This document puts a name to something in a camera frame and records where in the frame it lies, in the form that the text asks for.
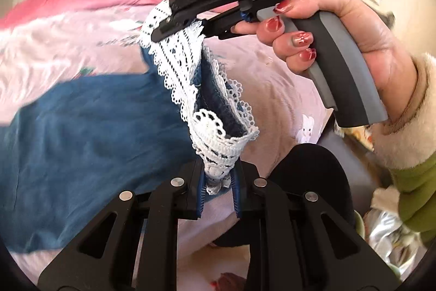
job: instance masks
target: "red nail polish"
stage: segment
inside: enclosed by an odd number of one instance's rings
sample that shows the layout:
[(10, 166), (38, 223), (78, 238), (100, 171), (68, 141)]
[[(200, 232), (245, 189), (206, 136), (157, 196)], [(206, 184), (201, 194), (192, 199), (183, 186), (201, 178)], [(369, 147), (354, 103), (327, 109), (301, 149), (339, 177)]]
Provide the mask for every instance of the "red nail polish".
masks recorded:
[(311, 32), (301, 32), (294, 35), (291, 40), (295, 47), (303, 47), (313, 42), (313, 35)]
[(284, 0), (277, 4), (274, 8), (274, 12), (278, 14), (287, 13), (293, 8), (293, 4), (291, 4), (291, 0)]
[(315, 49), (306, 49), (304, 51), (301, 51), (299, 53), (299, 56), (304, 62), (309, 62), (316, 58), (317, 51)]
[(282, 22), (279, 16), (275, 16), (267, 21), (267, 30), (269, 32), (276, 32), (282, 27)]

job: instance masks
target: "gray handle grip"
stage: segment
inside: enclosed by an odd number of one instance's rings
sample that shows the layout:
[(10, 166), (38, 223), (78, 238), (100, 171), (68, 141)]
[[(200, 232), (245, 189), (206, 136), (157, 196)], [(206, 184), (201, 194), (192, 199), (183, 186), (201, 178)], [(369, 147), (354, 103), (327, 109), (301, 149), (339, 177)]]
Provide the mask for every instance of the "gray handle grip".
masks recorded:
[[(259, 10), (258, 20), (277, 16), (273, 7)], [(376, 86), (363, 56), (341, 20), (319, 11), (308, 19), (281, 16), (285, 32), (308, 31), (317, 60), (307, 74), (313, 80), (326, 108), (333, 108), (341, 127), (370, 125), (387, 119)]]

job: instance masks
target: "white lace trim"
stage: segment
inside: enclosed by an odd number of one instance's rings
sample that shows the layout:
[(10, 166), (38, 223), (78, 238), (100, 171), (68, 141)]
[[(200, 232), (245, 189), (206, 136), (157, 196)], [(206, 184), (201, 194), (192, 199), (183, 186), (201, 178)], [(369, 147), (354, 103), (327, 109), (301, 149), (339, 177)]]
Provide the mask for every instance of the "white lace trim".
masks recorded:
[[(210, 194), (216, 194), (248, 141), (256, 139), (259, 129), (255, 126), (251, 107), (240, 100), (242, 86), (236, 80), (227, 78), (225, 68), (203, 46), (204, 35), (201, 22), (193, 22), (186, 29), (167, 37), (159, 43), (151, 41), (151, 33), (159, 23), (171, 15), (168, 0), (164, 0), (149, 14), (142, 26), (140, 45), (150, 48), (159, 75), (165, 77), (165, 88), (171, 89), (171, 100), (180, 105), (180, 116), (187, 122), (192, 146), (203, 158), (206, 176), (211, 182)], [(222, 121), (209, 110), (195, 111), (198, 89), (192, 83), (195, 70), (201, 61), (201, 52), (210, 63), (213, 76), (222, 97), (228, 100), (236, 119), (246, 132), (241, 137), (229, 137)]]

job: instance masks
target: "silver screw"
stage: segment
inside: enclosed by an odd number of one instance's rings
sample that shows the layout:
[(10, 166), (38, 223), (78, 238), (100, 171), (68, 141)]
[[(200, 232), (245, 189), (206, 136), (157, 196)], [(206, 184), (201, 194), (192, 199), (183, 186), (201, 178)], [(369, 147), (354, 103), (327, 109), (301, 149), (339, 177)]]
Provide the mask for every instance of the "silver screw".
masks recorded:
[(318, 194), (313, 192), (313, 191), (308, 191), (304, 197), (306, 198), (306, 200), (309, 200), (311, 202), (315, 202), (318, 201)]
[(172, 186), (182, 186), (185, 183), (185, 181), (182, 178), (174, 178), (171, 180)]
[(264, 178), (257, 178), (254, 180), (254, 185), (258, 188), (264, 188), (265, 186), (267, 186), (267, 183), (268, 182)]
[(129, 201), (134, 195), (131, 191), (123, 191), (121, 194), (119, 194), (120, 200), (123, 201)]

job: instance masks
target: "black pants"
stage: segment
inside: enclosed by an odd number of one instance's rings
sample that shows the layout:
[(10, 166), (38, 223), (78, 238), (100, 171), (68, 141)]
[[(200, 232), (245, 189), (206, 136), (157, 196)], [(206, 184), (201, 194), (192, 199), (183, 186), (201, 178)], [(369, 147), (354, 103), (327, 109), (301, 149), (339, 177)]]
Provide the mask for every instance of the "black pants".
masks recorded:
[[(282, 190), (303, 195), (307, 191), (319, 194), (343, 219), (355, 226), (350, 186), (344, 170), (336, 157), (327, 149), (310, 143), (292, 148), (289, 154), (272, 171), (269, 180)], [(216, 239), (219, 247), (238, 247), (254, 243), (254, 221), (239, 221)], [(250, 264), (247, 284), (256, 276)]]

